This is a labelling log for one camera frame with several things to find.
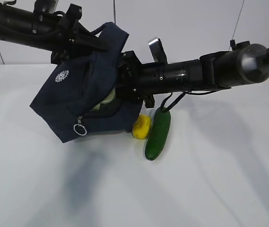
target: zipper pull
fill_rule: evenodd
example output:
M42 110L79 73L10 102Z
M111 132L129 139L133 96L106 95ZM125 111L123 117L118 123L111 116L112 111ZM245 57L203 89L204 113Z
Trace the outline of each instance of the zipper pull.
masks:
M82 125L83 116L78 117L78 123L73 126L74 132L79 136L86 136L88 134L87 129Z

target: black robotic arm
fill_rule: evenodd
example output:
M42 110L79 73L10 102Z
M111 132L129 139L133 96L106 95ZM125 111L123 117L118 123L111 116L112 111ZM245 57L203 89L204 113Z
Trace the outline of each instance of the black robotic arm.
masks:
M82 8L71 4L66 13L55 12L57 0L37 0L33 12L0 3L0 40L52 52L51 62L106 51L107 45L78 21ZM160 39L149 42L155 62L141 64L133 51L122 53L116 95L143 98L154 107L154 94L219 91L261 83L269 78L269 48L231 41L232 51L201 56L192 61L168 64Z

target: metal bracket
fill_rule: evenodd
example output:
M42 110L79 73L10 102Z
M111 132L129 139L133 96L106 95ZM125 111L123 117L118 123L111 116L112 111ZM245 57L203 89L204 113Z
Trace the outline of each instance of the metal bracket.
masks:
M155 62L167 64L167 56L165 54L162 42L159 38L155 37L148 42L152 57Z

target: metal ring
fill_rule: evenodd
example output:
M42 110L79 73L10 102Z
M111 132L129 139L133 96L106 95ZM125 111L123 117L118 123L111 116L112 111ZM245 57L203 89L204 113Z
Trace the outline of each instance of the metal ring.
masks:
M78 133L77 132L77 130L76 130L76 127L82 127L82 129L84 129L85 130L85 134L81 134L81 133ZM85 128L85 126L83 126L83 125L81 125L81 124L75 124L74 126L73 126L73 130L74 130L74 132L77 134L77 135L79 135L79 136L86 136L87 135L87 129Z

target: white background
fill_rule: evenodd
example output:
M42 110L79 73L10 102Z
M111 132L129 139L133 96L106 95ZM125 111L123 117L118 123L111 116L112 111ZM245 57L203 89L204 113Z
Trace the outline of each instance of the white background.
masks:
M110 1L73 2L90 30L113 18ZM117 23L143 62L154 36L170 62L184 61L228 49L241 4L117 1ZM269 46L269 0L246 0L235 38ZM40 50L0 49L7 63L48 61ZM149 162L144 141L126 133L62 144L28 107L53 68L0 65L0 227L269 227L269 80L185 97Z

